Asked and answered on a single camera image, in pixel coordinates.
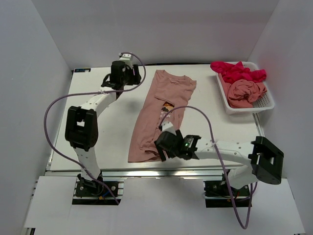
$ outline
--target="pink t-shirt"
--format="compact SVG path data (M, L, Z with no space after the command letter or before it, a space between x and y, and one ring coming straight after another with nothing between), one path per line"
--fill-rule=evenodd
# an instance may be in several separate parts
M145 103L137 118L128 162L146 162L160 160L154 141L161 131L158 126L173 107L188 105L196 88L196 81L187 76L174 76L165 70L156 70ZM169 114L167 120L179 129L185 109L177 109Z

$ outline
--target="red cloth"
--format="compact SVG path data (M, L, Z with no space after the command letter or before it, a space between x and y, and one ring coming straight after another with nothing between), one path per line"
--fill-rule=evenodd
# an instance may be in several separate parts
M250 71L249 68L245 68L240 61L233 65L221 61L212 62L211 69L217 73L220 73L225 82L233 84L234 82L244 79L252 82L262 82L266 79L265 70Z
M267 89L263 82L252 82L244 79L233 84L225 82L219 74L228 104L232 108L253 108L252 103L263 97Z

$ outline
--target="small black label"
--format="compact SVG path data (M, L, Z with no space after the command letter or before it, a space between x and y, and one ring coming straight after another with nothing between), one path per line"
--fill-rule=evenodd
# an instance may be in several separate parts
M75 69L74 72L90 72L91 68L85 68L85 69Z

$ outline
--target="white tabletop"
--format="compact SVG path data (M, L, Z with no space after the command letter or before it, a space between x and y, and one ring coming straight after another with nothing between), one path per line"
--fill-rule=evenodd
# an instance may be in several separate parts
M177 76L189 76L197 81L189 105L200 108L211 120L214 136L217 140L233 142L251 142L258 135L257 126L252 115L229 116L225 113L221 96L216 83L215 72L210 65L166 65L147 66L147 77L138 89L123 93L99 117L99 138L95 146L97 162L101 169L164 169L164 168L196 168L220 166L218 160L182 160L178 158L165 162L128 163L128 150L138 114L143 107L156 70L166 70ZM73 74L69 94L95 92L99 90L104 76L111 68L92 68L90 72ZM76 159L74 150L65 140L67 110L70 106L80 106L91 96L75 96L67 99L62 123L58 134L56 148L67 156ZM204 117L195 110L186 109L180 128L183 136L199 135L209 137L209 127ZM227 166L235 166L234 162L225 162ZM57 153L52 155L50 170L78 170L80 167Z

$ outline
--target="laundry basket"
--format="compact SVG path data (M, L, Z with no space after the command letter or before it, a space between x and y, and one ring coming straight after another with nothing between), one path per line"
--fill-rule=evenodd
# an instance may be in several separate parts
M249 68L251 71L255 71L258 70L259 68L257 67L256 64L252 63L252 62L242 62L245 68ZM216 78L217 78L217 82L219 85L219 91L221 93L221 96L223 97L223 105L225 108L225 112L229 115L231 114L256 114L259 113L261 111L264 110L268 110L268 109L272 109L275 106L274 100L272 98L272 95L270 94L270 91L268 89L268 86L266 84L266 82L263 82L267 92L263 95L263 97L261 99L258 99L257 101L253 102L253 108L231 108L228 104L227 98L225 96L223 87L222 87L222 83L219 79L219 75L218 73L216 73Z

